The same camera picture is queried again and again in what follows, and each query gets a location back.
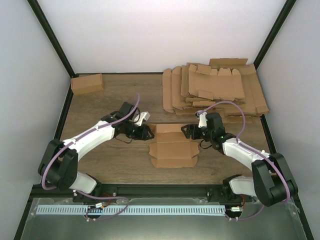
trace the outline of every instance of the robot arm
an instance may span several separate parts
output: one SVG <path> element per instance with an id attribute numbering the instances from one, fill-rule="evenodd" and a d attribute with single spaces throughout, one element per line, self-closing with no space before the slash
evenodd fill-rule
<path id="1" fill-rule="evenodd" d="M 197 112 L 196 116 L 199 124 L 189 124 L 181 128 L 186 138 L 210 142 L 215 150 L 234 158 L 252 170 L 253 177 L 234 175 L 223 180 L 223 192 L 227 198 L 245 194 L 257 197 L 268 207 L 286 199 L 283 183 L 262 156 L 268 158 L 278 168 L 288 185 L 290 196 L 298 193 L 297 184 L 284 156 L 279 153 L 259 151 L 236 139 L 235 135 L 226 133 L 222 118 L 217 112 L 202 114 Z"/>
<path id="2" fill-rule="evenodd" d="M 99 196 L 101 183 L 87 174 L 78 172 L 78 162 L 89 151 L 119 134 L 125 134 L 133 140 L 153 139 L 154 134 L 147 125 L 143 124 L 143 121 L 149 119 L 150 114 L 140 112 L 138 108 L 139 114 L 133 121 L 131 120 L 135 112 L 124 121 L 105 126 L 128 115 L 133 107 L 132 104 L 125 102 L 119 111 L 104 116 L 96 125 L 83 133 L 64 141 L 58 139 L 50 141 L 38 168 L 38 173 L 43 176 L 53 156 L 61 148 L 68 146 L 60 156 L 62 160 L 56 160 L 49 169 L 46 180 L 61 191 L 74 189 Z"/>

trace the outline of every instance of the wood surface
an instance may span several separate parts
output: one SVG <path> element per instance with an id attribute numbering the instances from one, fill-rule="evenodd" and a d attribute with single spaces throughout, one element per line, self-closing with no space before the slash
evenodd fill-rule
<path id="1" fill-rule="evenodd" d="M 149 123 L 196 123 L 190 116 L 177 116 L 163 110 L 162 76 L 160 74 L 104 74 L 104 91 L 75 95 L 72 98 L 61 140 L 74 137 L 95 125 L 101 117 L 118 110 L 122 103 L 135 103 L 151 114 Z M 226 131 L 237 134 L 242 123 L 226 123 Z M 262 125 L 257 119 L 248 123 L 240 139 L 259 150 L 269 151 Z M 123 184 L 221 184 L 235 174 L 250 176 L 251 171 L 238 161 L 216 150 L 201 149 L 193 168 L 155 168 L 149 155 L 152 141 L 126 144 L 116 139 L 104 142 L 86 154 L 78 170 L 102 183 Z"/>

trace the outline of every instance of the black frame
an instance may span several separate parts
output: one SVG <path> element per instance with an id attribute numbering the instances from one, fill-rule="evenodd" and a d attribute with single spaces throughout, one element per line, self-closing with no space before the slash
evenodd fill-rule
<path id="1" fill-rule="evenodd" d="M 69 76 L 71 78 L 74 77 L 78 77 L 80 74 L 89 74 L 89 73 L 78 73 L 75 74 L 75 72 L 73 71 L 61 45 L 59 44 L 58 39 L 56 38 L 56 35 L 54 34 L 54 31 L 52 30 L 52 28 L 50 27 L 50 24 L 45 16 L 45 14 L 43 13 L 39 3 L 37 0 L 27 0 L 28 3 L 30 4 L 35 16 L 37 17 L 37 19 L 39 20 L 43 30 L 45 31 L 48 39 L 50 40 L 53 48 L 55 49 L 57 55 L 59 56 L 62 64 L 64 65 L 66 71 L 68 72 Z M 262 62 L 264 56 L 266 55 L 268 49 L 270 48 L 272 42 L 274 41 L 275 37 L 277 36 L 281 26 L 283 25 L 283 23 L 285 22 L 287 16 L 289 15 L 291 9 L 293 8 L 294 4 L 295 4 L 296 0 L 287 0 L 281 10 L 281 12 L 279 13 L 272 29 L 270 30 L 264 44 L 262 45 L 256 59 L 254 60 L 254 66 L 257 69 L 260 65 L 260 63 Z M 162 72 L 140 72 L 140 73 L 108 73 L 108 74 L 162 74 Z M 54 137 L 57 139 L 60 139 L 65 122 L 66 122 L 66 118 L 68 115 L 68 111 L 69 111 L 69 107 L 72 101 L 72 97 L 73 97 L 73 93 L 71 91 L 71 88 L 69 87 L 69 90 L 67 92 L 67 96 L 63 105 L 63 109 L 61 112 L 61 116 L 58 122 L 58 126 L 56 128 L 56 132 Z M 273 142 L 268 124 L 267 124 L 267 120 L 266 117 L 263 115 L 261 116 L 261 123 L 262 123 L 262 127 L 264 130 L 264 134 L 266 137 L 266 141 L 270 150 L 271 154 L 276 153 L 276 147 L 275 144 Z M 135 196 L 135 197 L 145 197 L 145 196 L 154 196 L 154 197 L 159 197 L 159 196 L 164 196 L 164 189 L 168 190 L 168 188 L 174 189 L 174 192 L 176 194 L 174 194 L 175 196 L 180 196 L 180 197 L 190 197 L 190 196 L 197 196 L 199 198 L 206 198 L 207 197 L 207 191 L 208 189 L 210 189 L 210 187 L 212 187 L 213 185 L 198 185 L 198 184 L 189 184 L 189 185 L 180 185 L 180 184 L 172 184 L 172 185 L 164 185 L 164 184 L 160 184 L 160 185 L 145 185 L 145 184 L 108 184 L 108 186 L 110 188 L 114 188 L 117 189 L 117 191 L 119 191 L 121 189 L 121 191 L 119 192 L 119 194 L 121 195 L 130 195 L 130 196 Z M 32 204 L 32 201 L 34 198 L 72 198 L 73 197 L 73 192 L 71 190 L 66 190 L 66 191 L 59 191 L 59 190 L 50 190 L 50 191 L 46 191 L 43 190 L 40 184 L 34 185 L 32 187 L 29 199 L 26 203 L 26 207 L 24 209 L 23 215 L 21 217 L 21 221 L 20 224 L 18 226 L 18 229 L 16 231 L 15 240 L 19 240 L 21 239 L 25 224 L 26 224 L 26 220 L 30 211 L 30 207 Z M 300 209 L 300 213 L 299 213 L 299 217 L 300 220 L 302 222 L 303 225 L 303 229 L 304 232 L 306 234 L 306 237 L 308 240 L 313 240 L 313 235 L 312 232 L 310 230 L 306 215 L 304 213 L 303 207 L 301 205 L 299 196 L 296 195 L 293 197 L 294 203 L 295 205 Z"/>

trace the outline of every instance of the stack of cardboard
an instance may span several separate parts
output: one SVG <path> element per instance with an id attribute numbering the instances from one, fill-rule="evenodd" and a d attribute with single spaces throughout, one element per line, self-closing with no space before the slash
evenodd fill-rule
<path id="1" fill-rule="evenodd" d="M 163 108 L 177 115 L 193 115 L 196 111 L 220 101 L 239 105 L 247 120 L 268 113 L 255 66 L 247 59 L 214 58 L 209 65 L 188 63 L 166 69 L 162 75 Z M 240 111 L 232 104 L 218 104 L 225 122 L 241 122 Z"/>

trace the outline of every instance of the wooden table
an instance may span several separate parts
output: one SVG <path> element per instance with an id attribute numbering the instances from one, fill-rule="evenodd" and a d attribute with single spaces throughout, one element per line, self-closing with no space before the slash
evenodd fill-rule
<path id="1" fill-rule="evenodd" d="M 190 116 L 177 116 L 163 110 L 162 76 L 160 74 L 104 74 L 104 91 L 73 96 L 61 139 L 82 133 L 101 117 L 118 110 L 122 103 L 136 102 L 140 93 L 141 111 L 151 114 L 149 123 L 195 123 Z M 237 134 L 242 123 L 226 123 L 226 131 Z M 248 123 L 241 140 L 259 150 L 269 151 L 259 120 Z M 221 184 L 235 174 L 250 176 L 251 171 L 238 161 L 212 148 L 201 149 L 193 168 L 155 168 L 149 155 L 149 141 L 126 144 L 107 141 L 86 154 L 78 170 L 102 183 L 122 184 Z"/>

